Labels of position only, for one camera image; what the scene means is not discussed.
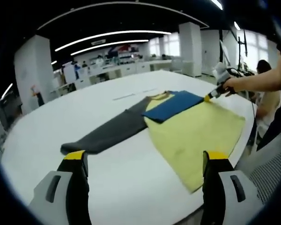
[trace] blue fabric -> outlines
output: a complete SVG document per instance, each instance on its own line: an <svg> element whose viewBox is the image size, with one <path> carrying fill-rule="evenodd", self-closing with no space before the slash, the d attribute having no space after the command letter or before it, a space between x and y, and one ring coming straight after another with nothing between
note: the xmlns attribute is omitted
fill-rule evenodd
<svg viewBox="0 0 281 225"><path fill-rule="evenodd" d="M176 114L189 109L204 100L203 97L194 95L185 90L173 92L173 94L175 94L175 96L155 108L144 112L142 115L154 120L157 123L163 123L172 116L175 116Z"/></svg>

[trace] fluorescent light strip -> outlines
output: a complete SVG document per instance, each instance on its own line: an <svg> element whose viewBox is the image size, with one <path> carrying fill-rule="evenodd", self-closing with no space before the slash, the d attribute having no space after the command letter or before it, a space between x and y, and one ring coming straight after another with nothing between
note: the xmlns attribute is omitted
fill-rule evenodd
<svg viewBox="0 0 281 225"><path fill-rule="evenodd" d="M113 34L129 34L129 33L152 33L152 34L171 34L170 32L163 32L163 31L154 31L154 30L124 30L124 31L116 31L116 32L110 32L110 33L105 33L105 34L98 34L98 35L94 35L94 36L90 36L90 37L85 37L83 39L79 39L77 41L73 41L69 44L66 44L64 46L61 46L57 49L55 49L55 51L59 51L63 48L66 48L70 45L74 45L76 43L79 43L81 41L86 41L86 40L90 40L90 39L93 39L93 38L99 38L99 37L103 37L103 36L108 36L108 35L113 35Z"/></svg>
<svg viewBox="0 0 281 225"><path fill-rule="evenodd" d="M4 96L6 95L6 93L9 91L9 89L10 89L12 86L13 86L13 83L11 83L11 84L9 85L9 87L6 89L6 91L3 93L1 99L4 98Z"/></svg>
<svg viewBox="0 0 281 225"><path fill-rule="evenodd" d="M220 8L220 10L223 10L223 6L221 5L221 3L219 3L218 0L211 0L218 8Z"/></svg>
<svg viewBox="0 0 281 225"><path fill-rule="evenodd" d="M234 26L237 30L240 30L239 25L234 21Z"/></svg>
<svg viewBox="0 0 281 225"><path fill-rule="evenodd" d="M90 48L86 48L77 52L72 53L71 55L76 55L78 53L82 53L91 49L95 49L95 48L100 48L100 47L104 47L104 46L109 46L109 45L117 45L117 44L124 44L124 43L133 43L133 42L148 42L149 40L131 40L131 41L118 41L118 42L112 42L112 43L108 43L108 44L103 44L103 45L98 45L98 46L94 46L94 47L90 47Z"/></svg>

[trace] window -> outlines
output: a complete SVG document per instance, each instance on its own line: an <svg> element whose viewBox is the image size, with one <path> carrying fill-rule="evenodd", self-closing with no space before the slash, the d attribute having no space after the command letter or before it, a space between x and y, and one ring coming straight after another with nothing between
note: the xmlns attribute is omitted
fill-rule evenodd
<svg viewBox="0 0 281 225"><path fill-rule="evenodd" d="M155 54L156 56L160 56L160 49L159 49L159 38L154 38L149 41L149 49L150 55Z"/></svg>
<svg viewBox="0 0 281 225"><path fill-rule="evenodd" d="M242 42L244 42L243 30L238 30L237 36L240 37L240 40ZM256 71L256 67L259 60L268 61L267 38L264 35L252 31L245 31L245 36L247 39L248 57L246 57L245 55L244 45L241 45L241 58L247 64L250 70ZM238 65L238 46L236 64Z"/></svg>
<svg viewBox="0 0 281 225"><path fill-rule="evenodd" d="M166 55L180 56L180 40L178 33L165 35L163 37L164 53Z"/></svg>

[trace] white table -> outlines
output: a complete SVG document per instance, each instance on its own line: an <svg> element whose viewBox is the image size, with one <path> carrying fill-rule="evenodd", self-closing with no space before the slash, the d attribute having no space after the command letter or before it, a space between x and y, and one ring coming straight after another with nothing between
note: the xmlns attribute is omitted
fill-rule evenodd
<svg viewBox="0 0 281 225"><path fill-rule="evenodd" d="M106 81L45 104L24 116L5 142L3 167L19 198L28 205L33 189L63 159L60 146L73 142L134 105L165 90L204 96L215 86L185 75L155 71ZM251 102L238 96L217 103L246 118L229 160L240 159L254 121ZM153 146L148 129L88 156L89 215L93 225L172 225L203 204L190 194Z"/></svg>

